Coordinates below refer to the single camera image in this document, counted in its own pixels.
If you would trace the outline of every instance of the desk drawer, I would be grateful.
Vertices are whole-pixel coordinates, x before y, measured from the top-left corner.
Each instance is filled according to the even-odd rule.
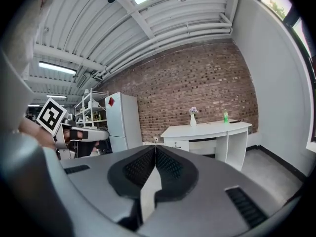
[[[178,148],[184,151],[189,151],[189,141],[165,141],[164,144],[168,147]]]

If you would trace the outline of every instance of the bottle on shelf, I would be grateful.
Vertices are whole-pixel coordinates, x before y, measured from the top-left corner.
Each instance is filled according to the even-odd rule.
[[[228,112],[226,109],[224,110],[224,123],[228,123]]]

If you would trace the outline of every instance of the white refrigerator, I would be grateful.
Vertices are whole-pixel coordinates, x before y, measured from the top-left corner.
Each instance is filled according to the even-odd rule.
[[[137,98],[118,92],[108,96],[105,104],[113,153],[142,146]]]

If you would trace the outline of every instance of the brick wall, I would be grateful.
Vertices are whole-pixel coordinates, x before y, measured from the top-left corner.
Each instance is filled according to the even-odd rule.
[[[171,125],[190,124],[189,108],[197,107],[197,123],[229,118],[258,129],[258,106],[249,70],[230,39],[169,49],[106,81],[98,90],[136,96],[143,141],[153,141]]]

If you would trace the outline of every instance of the ceiling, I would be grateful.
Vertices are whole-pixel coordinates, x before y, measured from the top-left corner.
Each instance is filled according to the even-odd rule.
[[[238,0],[55,0],[42,22],[27,84],[36,93],[67,95],[73,105],[94,87],[130,65],[189,42],[230,35]],[[77,70],[70,74],[38,67],[44,61]],[[80,77],[87,79],[78,88]]]

